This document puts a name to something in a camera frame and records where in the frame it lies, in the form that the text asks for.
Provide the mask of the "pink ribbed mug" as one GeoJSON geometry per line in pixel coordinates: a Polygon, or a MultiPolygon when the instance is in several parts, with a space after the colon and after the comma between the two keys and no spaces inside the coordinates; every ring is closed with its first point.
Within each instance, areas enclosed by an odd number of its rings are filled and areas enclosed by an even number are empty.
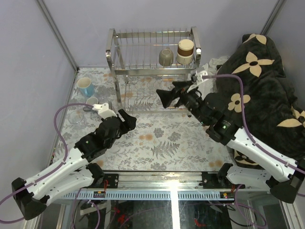
{"type": "Polygon", "coordinates": [[[113,111],[114,111],[114,107],[113,107],[113,105],[112,105],[112,102],[111,102],[111,101],[108,101],[107,104],[108,104],[108,108],[109,108],[110,110],[113,110],[113,111]]]}

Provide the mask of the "olive grey mug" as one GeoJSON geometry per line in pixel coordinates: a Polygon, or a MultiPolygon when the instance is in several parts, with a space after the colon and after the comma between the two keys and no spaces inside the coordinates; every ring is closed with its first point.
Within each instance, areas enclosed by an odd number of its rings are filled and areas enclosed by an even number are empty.
{"type": "Polygon", "coordinates": [[[173,64],[173,52],[169,48],[160,51],[159,64],[163,67],[168,67],[173,64]]]}

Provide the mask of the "grey-blue textured mug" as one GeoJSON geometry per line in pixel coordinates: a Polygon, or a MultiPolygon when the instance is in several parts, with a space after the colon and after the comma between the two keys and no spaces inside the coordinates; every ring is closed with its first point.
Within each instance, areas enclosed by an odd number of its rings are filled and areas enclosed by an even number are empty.
{"type": "MultiPolygon", "coordinates": [[[[87,99],[86,104],[93,106],[94,104],[99,104],[99,100],[96,97],[90,97],[87,99]]],[[[83,111],[84,112],[93,112],[93,109],[92,109],[92,107],[85,106],[85,107],[83,107],[83,111]]]]}

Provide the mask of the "cream and brown mug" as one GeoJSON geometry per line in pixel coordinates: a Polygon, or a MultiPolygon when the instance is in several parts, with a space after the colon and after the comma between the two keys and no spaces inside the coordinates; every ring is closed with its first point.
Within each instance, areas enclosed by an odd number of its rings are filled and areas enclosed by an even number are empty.
{"type": "Polygon", "coordinates": [[[183,39],[178,42],[177,62],[181,65],[189,65],[193,61],[194,42],[183,39]]]}

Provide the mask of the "clear glass tumbler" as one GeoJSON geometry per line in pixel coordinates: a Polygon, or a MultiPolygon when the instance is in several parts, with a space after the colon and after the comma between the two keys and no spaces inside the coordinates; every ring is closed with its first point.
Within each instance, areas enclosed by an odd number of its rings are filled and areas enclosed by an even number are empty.
{"type": "Polygon", "coordinates": [[[71,112],[68,117],[68,121],[73,125],[80,123],[83,119],[84,119],[84,114],[79,110],[75,110],[71,112]]]}

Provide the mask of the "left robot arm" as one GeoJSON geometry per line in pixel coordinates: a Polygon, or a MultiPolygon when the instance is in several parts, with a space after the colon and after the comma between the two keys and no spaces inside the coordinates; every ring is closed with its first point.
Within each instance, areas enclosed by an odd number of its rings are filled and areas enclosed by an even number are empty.
{"type": "Polygon", "coordinates": [[[104,172],[94,162],[111,148],[122,135],[136,127],[137,119],[123,109],[102,115],[98,128],[75,143],[62,159],[28,179],[17,178],[11,186],[23,218],[30,220],[40,215],[52,202],[83,187],[100,188],[104,172]]]}

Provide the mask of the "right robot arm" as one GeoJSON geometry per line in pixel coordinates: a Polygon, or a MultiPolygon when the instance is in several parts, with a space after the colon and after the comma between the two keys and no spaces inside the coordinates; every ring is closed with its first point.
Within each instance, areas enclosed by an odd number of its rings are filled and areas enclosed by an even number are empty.
{"type": "Polygon", "coordinates": [[[206,132],[212,140],[241,152],[262,167],[257,170],[224,165],[217,176],[220,187],[242,184],[269,191],[286,203],[295,201],[305,178],[303,162],[277,152],[252,136],[245,124],[235,121],[224,110],[224,103],[218,93],[209,93],[202,98],[197,85],[190,81],[173,82],[173,85],[170,91],[156,91],[164,108],[177,99],[176,106],[184,105],[202,125],[208,127],[206,132]]]}

